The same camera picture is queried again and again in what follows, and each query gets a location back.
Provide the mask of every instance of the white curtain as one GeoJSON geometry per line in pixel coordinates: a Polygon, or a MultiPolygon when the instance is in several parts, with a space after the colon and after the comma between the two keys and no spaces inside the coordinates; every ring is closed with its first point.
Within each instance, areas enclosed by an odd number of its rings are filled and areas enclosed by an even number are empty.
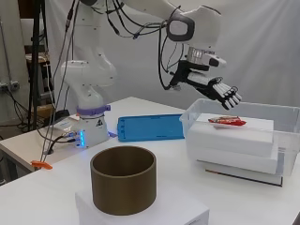
{"type": "MultiPolygon", "coordinates": [[[[58,60],[71,2],[72,0],[46,1],[52,71],[58,60]]],[[[211,76],[221,76],[226,84],[237,86],[244,101],[300,106],[298,0],[172,0],[172,2],[186,10],[198,5],[207,5],[222,13],[222,32],[216,50],[217,54],[227,61],[228,66],[223,69],[212,68],[211,76]]],[[[158,18],[127,7],[125,10],[139,23],[160,21],[158,18]]],[[[111,18],[120,32],[125,34],[118,18],[115,15],[111,15],[111,18]]],[[[178,93],[166,92],[161,88],[158,79],[158,34],[139,37],[136,40],[121,38],[113,32],[105,16],[101,24],[102,46],[119,75],[115,85],[99,90],[107,102],[133,96],[186,109],[197,98],[203,97],[187,85],[182,85],[182,91],[178,93]]],[[[127,24],[132,31],[138,29],[129,22],[127,24]]],[[[173,51],[174,43],[168,42],[166,47],[165,63],[173,51]]],[[[178,46],[172,61],[176,60],[179,53],[178,46]]],[[[167,74],[163,74],[163,77],[165,83],[170,80],[167,74]]],[[[60,82],[58,71],[55,80],[56,95],[60,82]]],[[[65,91],[64,86],[60,106],[64,104],[65,91]]],[[[76,98],[70,91],[67,107],[74,112],[75,106],[76,98]]]]}

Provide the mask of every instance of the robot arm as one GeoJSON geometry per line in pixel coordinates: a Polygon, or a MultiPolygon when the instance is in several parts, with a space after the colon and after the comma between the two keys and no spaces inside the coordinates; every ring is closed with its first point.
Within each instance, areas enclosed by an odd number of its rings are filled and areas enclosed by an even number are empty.
{"type": "MultiPolygon", "coordinates": [[[[116,0],[81,0],[89,7],[101,8],[116,0]]],[[[214,46],[218,41],[221,14],[217,10],[200,6],[188,12],[171,4],[168,0],[123,0],[125,5],[140,12],[157,16],[167,24],[167,36],[174,42],[189,46],[187,59],[178,64],[169,88],[178,89],[179,83],[187,83],[208,98],[218,100],[229,110],[242,99],[236,87],[222,83],[220,78],[205,75],[210,67],[222,68],[226,61],[215,55],[214,46]]]]}
{"type": "MultiPolygon", "coordinates": [[[[166,27],[170,40],[189,46],[187,59],[179,61],[176,72],[170,73],[172,79],[167,87],[163,85],[165,89],[176,90],[179,83],[187,83],[208,98],[221,102],[227,110],[239,103],[241,97],[236,93],[236,87],[222,83],[221,78],[210,78],[204,74],[210,67],[219,68],[226,65],[214,52],[220,31],[221,15],[218,11],[210,7],[199,7],[183,12],[167,0],[122,2],[130,8],[161,18],[163,22],[159,31],[166,27]]],[[[79,147],[94,146],[108,139],[104,112],[110,108],[104,106],[102,96],[94,87],[112,84],[116,71],[98,43],[100,15],[94,11],[104,11],[109,19],[109,10],[116,10],[118,13],[116,5],[120,7],[118,0],[80,0],[74,39],[75,46],[78,52],[82,52],[84,60],[68,61],[62,66],[63,80],[72,88],[78,99],[77,111],[81,119],[73,129],[80,133],[76,142],[79,147]]],[[[109,23],[118,34],[110,20],[109,23]]],[[[161,76],[160,62],[158,72],[161,76]]]]}

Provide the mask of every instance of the brown cylinder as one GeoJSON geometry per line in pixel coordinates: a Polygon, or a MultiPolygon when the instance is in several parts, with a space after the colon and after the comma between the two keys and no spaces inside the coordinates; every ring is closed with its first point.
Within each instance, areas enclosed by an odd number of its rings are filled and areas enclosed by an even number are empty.
{"type": "Polygon", "coordinates": [[[119,146],[91,160],[93,202],[104,213],[127,216],[148,208],[157,196],[157,159],[141,147],[119,146]]]}

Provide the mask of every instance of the white foam block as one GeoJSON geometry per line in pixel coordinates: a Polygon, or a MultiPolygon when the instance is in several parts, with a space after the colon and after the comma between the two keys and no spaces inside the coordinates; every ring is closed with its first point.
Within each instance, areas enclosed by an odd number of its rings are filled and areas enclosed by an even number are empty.
{"type": "Polygon", "coordinates": [[[208,122],[208,119],[220,116],[222,115],[202,113],[197,121],[205,123],[195,123],[190,128],[188,135],[197,134],[195,143],[199,147],[270,158],[273,147],[273,120],[241,117],[247,123],[242,127],[230,128],[216,127],[208,122]]]}
{"type": "Polygon", "coordinates": [[[278,166],[278,145],[274,143],[271,157],[257,157],[247,154],[199,147],[197,135],[191,133],[186,138],[187,153],[192,160],[212,162],[261,173],[275,174],[278,166]]]}
{"type": "Polygon", "coordinates": [[[155,202],[141,213],[112,216],[99,211],[93,203],[91,188],[76,193],[81,225],[208,225],[209,209],[186,191],[158,182],[155,202]]]}

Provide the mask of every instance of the white box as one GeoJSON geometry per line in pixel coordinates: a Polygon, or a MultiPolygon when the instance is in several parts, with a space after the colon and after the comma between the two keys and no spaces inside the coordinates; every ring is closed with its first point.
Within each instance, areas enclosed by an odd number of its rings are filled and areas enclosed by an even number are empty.
{"type": "Polygon", "coordinates": [[[81,225],[208,225],[209,209],[186,191],[158,182],[157,198],[141,213],[112,216],[99,211],[93,203],[91,188],[76,193],[81,225]]]}
{"type": "Polygon", "coordinates": [[[208,119],[220,117],[220,114],[202,113],[189,134],[195,133],[195,144],[199,147],[219,149],[222,151],[248,154],[270,158],[273,147],[273,120],[241,117],[247,123],[242,127],[217,127],[208,119]],[[257,132],[257,129],[269,132],[257,132]]]}
{"type": "Polygon", "coordinates": [[[275,174],[278,166],[278,145],[274,143],[271,157],[227,152],[198,145],[195,133],[190,132],[186,138],[187,153],[192,160],[212,162],[220,165],[237,167],[255,172],[275,174]]]}

